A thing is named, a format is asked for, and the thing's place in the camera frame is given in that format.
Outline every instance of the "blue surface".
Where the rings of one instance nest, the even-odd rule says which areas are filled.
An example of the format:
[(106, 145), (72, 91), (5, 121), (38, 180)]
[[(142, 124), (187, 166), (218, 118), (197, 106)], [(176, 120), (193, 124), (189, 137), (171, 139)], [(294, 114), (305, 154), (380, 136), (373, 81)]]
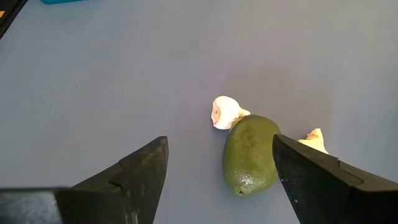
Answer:
[(234, 196), (211, 102), (398, 181), (398, 1), (30, 0), (0, 40), (0, 186), (73, 185), (167, 135), (155, 223), (298, 223)]
[(73, 1), (81, 1), (81, 0), (42, 0), (42, 2), (45, 4), (57, 4), (57, 3), (65, 3)]

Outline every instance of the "white garlic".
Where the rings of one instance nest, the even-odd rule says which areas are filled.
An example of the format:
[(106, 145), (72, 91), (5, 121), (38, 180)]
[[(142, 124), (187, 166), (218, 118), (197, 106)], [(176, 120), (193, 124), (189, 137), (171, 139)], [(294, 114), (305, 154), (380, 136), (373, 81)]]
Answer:
[(307, 135), (307, 139), (300, 139), (298, 141), (320, 152), (329, 154), (323, 145), (323, 135), (320, 128), (315, 128), (313, 131), (311, 131), (310, 134)]
[(250, 112), (242, 109), (236, 100), (228, 96), (219, 96), (213, 102), (211, 119), (215, 128), (226, 130), (231, 129), (239, 118), (249, 114)]

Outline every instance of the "garlic clove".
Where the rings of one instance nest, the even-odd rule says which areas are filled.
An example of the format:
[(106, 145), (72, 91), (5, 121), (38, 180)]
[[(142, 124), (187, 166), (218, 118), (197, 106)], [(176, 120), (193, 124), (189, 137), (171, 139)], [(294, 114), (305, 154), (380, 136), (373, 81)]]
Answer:
[(239, 118), (249, 114), (250, 112), (242, 109), (236, 100), (228, 96), (219, 96), (213, 102), (211, 119), (215, 128), (227, 130), (231, 129)]
[(315, 128), (313, 131), (311, 131), (307, 135), (307, 139), (300, 139), (298, 141), (320, 152), (329, 154), (328, 151), (326, 151), (325, 146), (323, 144), (323, 134), (320, 128)]

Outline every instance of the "garlic skin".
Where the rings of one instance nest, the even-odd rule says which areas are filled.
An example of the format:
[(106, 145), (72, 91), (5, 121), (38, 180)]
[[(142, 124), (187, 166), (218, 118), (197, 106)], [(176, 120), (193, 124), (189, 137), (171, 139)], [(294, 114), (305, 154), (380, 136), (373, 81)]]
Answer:
[(307, 135), (307, 139), (300, 139), (298, 141), (320, 152), (329, 154), (328, 151), (326, 151), (325, 146), (323, 145), (323, 135), (320, 128), (315, 128), (313, 131), (311, 131)]
[(211, 119), (213, 126), (220, 130), (227, 130), (233, 127), (233, 124), (250, 112), (242, 109), (239, 103), (228, 96), (219, 96), (213, 101), (213, 110)]

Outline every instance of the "teal object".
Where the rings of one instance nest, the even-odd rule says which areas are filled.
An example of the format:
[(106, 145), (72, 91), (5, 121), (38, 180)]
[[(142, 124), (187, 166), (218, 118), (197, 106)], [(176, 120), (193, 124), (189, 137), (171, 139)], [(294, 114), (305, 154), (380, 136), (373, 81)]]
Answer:
[(44, 4), (57, 4), (57, 3), (65, 3), (73, 1), (82, 1), (82, 0), (42, 0)]

